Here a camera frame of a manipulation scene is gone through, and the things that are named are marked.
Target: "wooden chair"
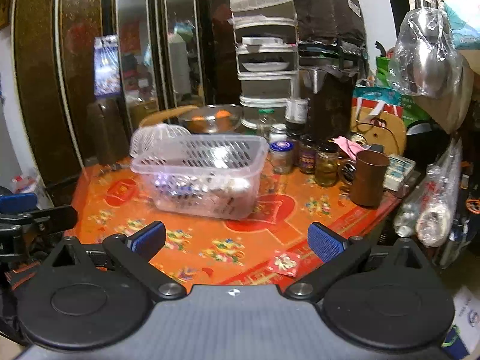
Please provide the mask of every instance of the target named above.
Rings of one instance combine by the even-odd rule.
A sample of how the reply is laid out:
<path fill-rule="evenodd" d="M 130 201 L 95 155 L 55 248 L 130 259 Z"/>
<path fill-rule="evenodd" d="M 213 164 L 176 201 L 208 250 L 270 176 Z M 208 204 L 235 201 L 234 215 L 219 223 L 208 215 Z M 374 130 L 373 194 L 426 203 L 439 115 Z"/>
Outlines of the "wooden chair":
<path fill-rule="evenodd" d="M 154 114 L 148 115 L 147 117 L 143 118 L 138 127 L 154 126 L 155 124 L 161 123 L 171 117 L 183 115 L 186 112 L 197 108 L 198 107 L 196 105 L 183 105 L 181 107 L 155 112 Z"/>

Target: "orange tablecloth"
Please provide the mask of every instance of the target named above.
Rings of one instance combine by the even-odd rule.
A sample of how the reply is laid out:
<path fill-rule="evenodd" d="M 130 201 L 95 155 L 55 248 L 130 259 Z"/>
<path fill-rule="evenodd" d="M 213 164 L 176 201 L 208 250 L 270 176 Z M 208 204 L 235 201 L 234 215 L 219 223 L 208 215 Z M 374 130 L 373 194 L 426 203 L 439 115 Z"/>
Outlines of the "orange tablecloth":
<path fill-rule="evenodd" d="M 80 177 L 73 198 L 79 222 L 71 231 L 82 243 L 101 242 L 114 233 L 130 235 L 154 220 L 167 229 L 165 247 L 153 266 L 190 289 L 193 284 L 279 284 L 294 279 L 267 269 L 275 251 L 301 256 L 297 277 L 322 262 L 307 245 L 310 223 L 318 221 L 344 237 L 363 235 L 400 202 L 385 193 L 377 210 L 353 204 L 337 184 L 322 188 L 298 169 L 276 175 L 266 163 L 257 204 L 241 221 L 172 214 L 157 209 L 142 177 L 130 171 L 100 174 L 93 166 Z"/>

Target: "blue jar lid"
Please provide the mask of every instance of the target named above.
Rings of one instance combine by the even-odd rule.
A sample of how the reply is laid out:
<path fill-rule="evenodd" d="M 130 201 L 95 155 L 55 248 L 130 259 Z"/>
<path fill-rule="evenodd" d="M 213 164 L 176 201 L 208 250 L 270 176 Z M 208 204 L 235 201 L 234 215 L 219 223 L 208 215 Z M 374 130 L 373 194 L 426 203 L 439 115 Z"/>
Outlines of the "blue jar lid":
<path fill-rule="evenodd" d="M 288 152 L 293 150 L 293 143 L 287 142 L 286 140 L 281 140 L 279 142 L 273 142 L 270 145 L 270 149 L 275 152 Z"/>

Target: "red card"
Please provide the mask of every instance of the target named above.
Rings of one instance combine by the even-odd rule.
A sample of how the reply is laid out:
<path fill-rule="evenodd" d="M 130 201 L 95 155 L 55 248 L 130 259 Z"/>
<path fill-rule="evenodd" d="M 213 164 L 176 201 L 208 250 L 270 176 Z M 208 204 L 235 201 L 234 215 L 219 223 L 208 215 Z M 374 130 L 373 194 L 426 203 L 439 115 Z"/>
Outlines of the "red card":
<path fill-rule="evenodd" d="M 274 252 L 274 256 L 268 263 L 268 270 L 281 275 L 293 276 L 297 275 L 300 266 L 300 255 L 288 251 Z"/>

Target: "stacked food storage rack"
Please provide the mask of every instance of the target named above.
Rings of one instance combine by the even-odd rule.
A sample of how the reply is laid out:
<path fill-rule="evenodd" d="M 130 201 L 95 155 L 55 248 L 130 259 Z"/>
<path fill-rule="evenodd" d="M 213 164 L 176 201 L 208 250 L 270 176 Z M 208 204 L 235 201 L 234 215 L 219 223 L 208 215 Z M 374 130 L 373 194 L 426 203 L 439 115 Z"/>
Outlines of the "stacked food storage rack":
<path fill-rule="evenodd" d="M 299 97 L 297 13 L 293 0 L 230 0 L 241 81 L 242 123 L 256 129 L 259 109 L 285 122 L 288 102 Z"/>

